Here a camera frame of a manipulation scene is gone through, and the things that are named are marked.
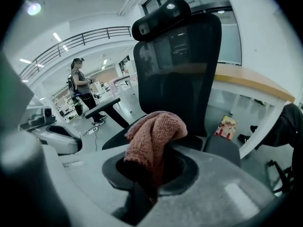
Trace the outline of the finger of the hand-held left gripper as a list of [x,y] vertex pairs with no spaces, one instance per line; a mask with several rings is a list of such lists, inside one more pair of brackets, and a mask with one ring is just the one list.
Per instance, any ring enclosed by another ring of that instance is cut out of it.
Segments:
[[54,139],[58,134],[50,131],[49,128],[60,126],[59,124],[44,124],[30,128],[30,132],[40,139]]
[[71,155],[82,149],[82,140],[75,135],[63,135],[54,132],[44,132],[39,139],[45,144],[52,146],[58,155]]

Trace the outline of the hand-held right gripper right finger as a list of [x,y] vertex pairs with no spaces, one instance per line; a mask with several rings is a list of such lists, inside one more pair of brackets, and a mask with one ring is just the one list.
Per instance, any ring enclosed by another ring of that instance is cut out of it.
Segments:
[[197,163],[196,181],[181,195],[160,197],[143,227],[232,227],[261,212],[274,194],[227,159],[182,146]]

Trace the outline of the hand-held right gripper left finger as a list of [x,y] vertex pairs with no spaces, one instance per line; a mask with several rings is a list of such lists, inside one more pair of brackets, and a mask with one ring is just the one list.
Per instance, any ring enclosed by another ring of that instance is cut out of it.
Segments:
[[115,189],[102,173],[103,164],[126,150],[126,146],[91,152],[58,156],[54,147],[43,145],[45,161],[51,180],[60,197],[88,208],[80,197],[110,215],[124,215],[129,206],[127,191]]

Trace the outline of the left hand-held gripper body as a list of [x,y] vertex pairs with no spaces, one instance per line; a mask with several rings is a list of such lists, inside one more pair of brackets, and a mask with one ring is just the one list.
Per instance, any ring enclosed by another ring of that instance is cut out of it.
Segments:
[[20,122],[20,129],[24,131],[32,131],[54,122],[56,122],[56,117],[53,115],[50,107],[33,107],[26,109]]

